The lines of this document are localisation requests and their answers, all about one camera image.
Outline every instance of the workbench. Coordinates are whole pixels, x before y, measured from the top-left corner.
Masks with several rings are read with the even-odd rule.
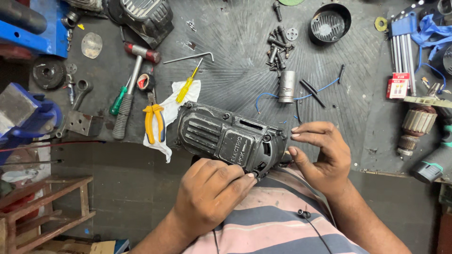
[[[296,71],[299,79],[309,80],[318,89],[334,81],[342,64],[346,65],[343,82],[319,93],[327,108],[322,108],[313,97],[301,103],[302,122],[330,121],[342,133],[352,153],[352,170],[367,173],[408,175],[409,168],[439,145],[441,133],[433,127],[431,134],[421,138],[412,157],[401,160],[396,153],[401,123],[409,108],[399,100],[387,100],[387,81],[392,76],[390,42],[384,33],[374,27],[379,16],[397,14],[411,1],[358,1],[342,0],[352,14],[349,32],[337,43],[319,47],[310,42],[307,29],[313,14],[326,0],[305,0],[296,6],[281,5],[282,24],[286,29],[296,28],[298,38],[292,43],[286,65],[288,71]],[[256,110],[256,98],[261,93],[277,94],[278,75],[268,70],[270,31],[279,22],[271,2],[243,0],[185,0],[170,1],[174,13],[174,30],[156,48],[162,61],[155,65],[157,103],[163,102],[171,93],[172,82],[185,81],[193,72],[199,58],[163,64],[163,61],[184,56],[212,52],[215,61],[205,56],[195,79],[201,81],[198,102],[242,114],[273,125],[282,126],[286,133],[298,126],[296,104],[280,104],[272,96],[259,99],[260,114]],[[187,21],[194,22],[193,31]],[[83,17],[79,22],[84,30],[76,27],[67,64],[74,63],[78,70],[74,79],[85,79],[94,85],[81,104],[80,111],[104,117],[104,127],[94,139],[116,141],[112,138],[115,116],[108,113],[118,95],[119,88],[127,83],[136,57],[128,55],[120,37],[119,27],[110,20]],[[90,59],[81,53],[82,38],[89,32],[101,36],[103,47],[100,55]],[[125,29],[126,40],[146,47],[130,29]],[[430,82],[440,82],[430,70],[421,69],[416,80],[418,94],[426,88],[419,81],[423,76]],[[30,78],[32,92],[45,93],[66,112],[69,108],[67,92],[63,89],[43,91]],[[297,85],[295,95],[308,92]],[[147,95],[134,90],[133,107],[128,121],[126,137],[121,142],[142,144],[145,135],[142,110],[148,104]],[[177,123],[167,128],[167,144],[176,139]],[[70,139],[86,137],[70,132]],[[318,148],[297,144],[312,160],[316,160]],[[451,172],[444,172],[443,180],[450,182]]]

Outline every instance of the blue wire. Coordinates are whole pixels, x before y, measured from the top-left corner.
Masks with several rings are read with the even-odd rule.
[[[259,108],[257,107],[257,102],[259,101],[259,98],[260,98],[262,95],[264,95],[264,94],[268,94],[268,95],[274,96],[274,97],[276,97],[276,98],[279,98],[278,96],[276,96],[276,95],[274,95],[274,94],[269,94],[269,93],[263,93],[263,94],[260,94],[260,95],[257,97],[257,99],[256,99],[256,109],[257,109],[257,113],[259,113],[259,114],[260,114],[260,112],[259,112]]]
[[[446,88],[446,77],[440,71],[438,71],[437,69],[433,68],[433,66],[429,65],[428,63],[423,63],[422,62],[422,47],[419,46],[419,65],[418,65],[418,69],[414,73],[418,73],[418,71],[420,70],[422,65],[426,65],[426,66],[432,68],[432,70],[436,71],[439,75],[441,75],[441,77],[443,77],[444,85],[443,85],[442,88],[440,88],[438,90],[438,94],[442,94],[443,90]]]
[[[338,81],[339,80],[339,78],[337,78],[337,79],[335,79],[333,82],[331,82],[329,85],[327,85],[327,86],[325,86],[325,87],[323,87],[323,88],[321,88],[321,89],[319,89],[319,92],[321,91],[321,90],[323,90],[323,89],[325,89],[325,88],[327,88],[327,87],[329,87],[330,85],[332,85],[332,84],[334,84],[336,81]],[[304,97],[300,97],[300,98],[294,98],[294,100],[300,100],[300,99],[304,99],[304,98],[306,98],[306,97],[309,97],[309,96],[311,96],[312,94],[310,94],[310,95],[306,95],[306,96],[304,96]]]
[[[330,85],[334,84],[334,83],[335,83],[336,81],[338,81],[338,80],[339,80],[339,78],[335,79],[335,80],[334,80],[333,82],[331,82],[329,85],[327,85],[327,86],[325,86],[325,87],[319,89],[319,92],[320,92],[321,90],[323,90],[323,89],[329,87]],[[257,109],[257,113],[259,113],[259,114],[260,114],[260,111],[259,111],[259,107],[258,107],[257,103],[259,102],[259,98],[260,98],[262,95],[264,95],[264,94],[268,94],[268,95],[271,95],[271,96],[273,96],[273,97],[279,98],[278,96],[276,96],[276,95],[274,95],[274,94],[269,94],[269,93],[262,93],[262,94],[260,94],[260,95],[257,97],[257,99],[256,99],[256,109]],[[309,97],[309,96],[311,96],[311,95],[312,95],[312,94],[306,95],[306,96],[300,97],[300,98],[294,98],[294,100],[304,99],[304,98],[307,98],[307,97]]]

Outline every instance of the wooden stool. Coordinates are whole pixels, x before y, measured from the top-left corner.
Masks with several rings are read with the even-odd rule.
[[[32,193],[43,189],[44,195],[41,198],[33,200],[18,209],[9,213],[0,213],[0,254],[22,254],[32,250],[36,246],[53,237],[63,233],[64,231],[88,220],[93,217],[96,212],[89,211],[88,204],[88,183],[93,180],[92,176],[79,179],[44,179],[42,181],[33,183],[27,187],[16,189],[0,200],[0,209],[5,208],[11,203],[24,198]],[[50,185],[52,183],[64,184],[63,189],[57,192],[52,192]],[[81,200],[81,216],[76,218],[64,218],[61,215],[61,210],[53,211],[52,201],[68,194],[69,192],[80,188]],[[44,206],[44,215],[29,221],[25,221],[16,225],[16,220],[23,216]],[[49,221],[62,221],[55,230],[44,232],[33,239],[17,245],[16,236],[36,228]]]

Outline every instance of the cordless drill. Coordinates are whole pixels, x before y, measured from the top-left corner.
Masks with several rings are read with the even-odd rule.
[[[452,108],[438,107],[437,112],[446,134],[439,148],[411,170],[413,176],[424,183],[432,183],[443,176],[444,170],[452,169]]]

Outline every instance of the man's right hand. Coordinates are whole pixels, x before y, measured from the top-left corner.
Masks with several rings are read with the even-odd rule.
[[[308,183],[327,198],[344,192],[350,171],[350,148],[330,122],[309,122],[292,129],[292,140],[320,147],[317,162],[311,163],[296,146],[288,148]]]
[[[239,165],[200,159],[183,176],[167,217],[185,237],[195,239],[222,223],[256,182]]]

